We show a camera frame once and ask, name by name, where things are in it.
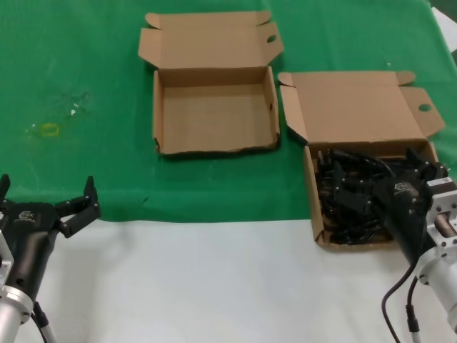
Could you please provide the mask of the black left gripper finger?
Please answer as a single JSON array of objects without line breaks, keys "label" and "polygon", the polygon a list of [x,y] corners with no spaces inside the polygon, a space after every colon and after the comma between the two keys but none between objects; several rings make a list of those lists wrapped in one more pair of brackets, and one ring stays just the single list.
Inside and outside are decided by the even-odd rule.
[{"label": "black left gripper finger", "polygon": [[8,174],[3,174],[0,179],[0,205],[1,211],[4,212],[8,207],[9,201],[6,198],[9,187],[11,186],[11,180]]},{"label": "black left gripper finger", "polygon": [[59,231],[70,238],[101,217],[101,207],[94,178],[88,176],[84,195],[54,205],[59,218],[71,216],[66,222],[60,221]]}]

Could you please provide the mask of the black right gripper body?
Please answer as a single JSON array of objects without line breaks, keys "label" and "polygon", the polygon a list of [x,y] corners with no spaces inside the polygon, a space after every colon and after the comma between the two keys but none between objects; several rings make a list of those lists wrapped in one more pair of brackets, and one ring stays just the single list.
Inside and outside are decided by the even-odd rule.
[{"label": "black right gripper body", "polygon": [[411,265],[436,245],[426,223],[431,203],[426,182],[432,180],[415,178],[412,168],[378,180],[373,188],[374,211]]}]

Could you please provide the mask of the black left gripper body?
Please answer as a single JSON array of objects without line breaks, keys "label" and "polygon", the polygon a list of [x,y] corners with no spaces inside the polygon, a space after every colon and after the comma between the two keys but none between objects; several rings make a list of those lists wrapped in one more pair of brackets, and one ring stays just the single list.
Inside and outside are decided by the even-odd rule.
[{"label": "black left gripper body", "polygon": [[1,231],[14,263],[6,285],[28,297],[39,293],[61,223],[52,204],[1,202]]}]

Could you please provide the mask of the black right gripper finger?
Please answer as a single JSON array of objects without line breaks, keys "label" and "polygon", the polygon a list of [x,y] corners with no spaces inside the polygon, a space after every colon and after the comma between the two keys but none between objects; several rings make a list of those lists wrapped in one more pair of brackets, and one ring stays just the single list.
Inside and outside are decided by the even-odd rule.
[{"label": "black right gripper finger", "polygon": [[407,148],[406,159],[413,167],[417,179],[442,179],[448,176],[448,169],[440,162],[429,161],[415,149]]},{"label": "black right gripper finger", "polygon": [[373,213],[372,192],[381,166],[373,160],[333,160],[332,197],[337,206],[361,217]]}]

